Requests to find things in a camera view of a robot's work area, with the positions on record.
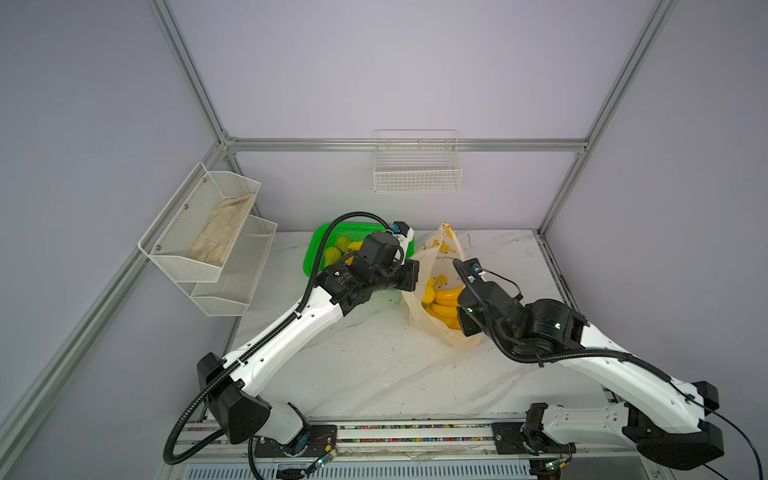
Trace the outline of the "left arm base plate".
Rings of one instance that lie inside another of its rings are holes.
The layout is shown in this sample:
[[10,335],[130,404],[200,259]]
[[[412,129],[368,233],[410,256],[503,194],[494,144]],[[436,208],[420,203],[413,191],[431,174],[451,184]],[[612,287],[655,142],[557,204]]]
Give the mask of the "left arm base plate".
[[305,427],[295,440],[286,445],[265,437],[254,438],[254,457],[314,459],[334,447],[337,442],[338,427],[332,424],[310,424]]

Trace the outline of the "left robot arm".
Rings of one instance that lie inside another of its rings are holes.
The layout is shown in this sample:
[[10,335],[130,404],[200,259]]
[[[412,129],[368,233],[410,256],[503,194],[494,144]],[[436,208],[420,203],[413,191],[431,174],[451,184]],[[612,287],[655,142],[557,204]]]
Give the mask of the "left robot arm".
[[[200,391],[172,427],[163,447],[164,463],[185,462],[220,438],[234,445],[265,438],[288,456],[303,453],[310,443],[309,422],[293,404],[269,402],[261,392],[310,340],[374,293],[415,290],[419,264],[407,256],[413,238],[413,229],[396,221],[368,234],[358,250],[335,263],[323,265],[317,256],[305,290],[291,309],[241,347],[224,356],[209,353],[201,358],[197,364]],[[219,427],[177,452],[177,441],[200,406],[210,411]]]

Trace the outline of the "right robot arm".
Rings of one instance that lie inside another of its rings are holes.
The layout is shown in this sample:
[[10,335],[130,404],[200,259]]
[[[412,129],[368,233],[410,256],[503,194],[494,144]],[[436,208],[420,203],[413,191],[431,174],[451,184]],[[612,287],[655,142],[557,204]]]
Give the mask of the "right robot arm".
[[719,414],[709,382],[684,382],[621,348],[582,314],[554,299],[523,303],[484,279],[475,259],[453,266],[464,284],[457,316],[467,337],[484,334],[509,360],[576,371],[618,398],[602,408],[530,405],[515,437],[531,455],[572,456],[578,444],[634,447],[673,470],[708,468],[725,454],[723,433],[708,421]]

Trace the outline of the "banana print plastic bag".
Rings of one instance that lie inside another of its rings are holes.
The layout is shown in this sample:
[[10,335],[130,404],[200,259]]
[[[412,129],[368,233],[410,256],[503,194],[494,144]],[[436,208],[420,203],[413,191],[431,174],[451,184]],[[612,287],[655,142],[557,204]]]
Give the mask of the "banana print plastic bag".
[[409,323],[425,334],[459,350],[471,350],[482,340],[467,337],[458,321],[458,296],[464,288],[453,261],[467,257],[457,235],[448,223],[423,240],[418,240],[410,256],[419,264],[416,288],[404,292]]

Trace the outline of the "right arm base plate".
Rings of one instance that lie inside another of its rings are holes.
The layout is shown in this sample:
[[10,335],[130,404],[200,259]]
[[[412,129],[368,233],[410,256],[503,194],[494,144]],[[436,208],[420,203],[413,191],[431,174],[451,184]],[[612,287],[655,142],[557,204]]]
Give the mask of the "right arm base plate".
[[494,422],[491,424],[492,437],[499,455],[539,456],[543,454],[573,454],[574,443],[558,443],[549,438],[541,424],[528,421]]

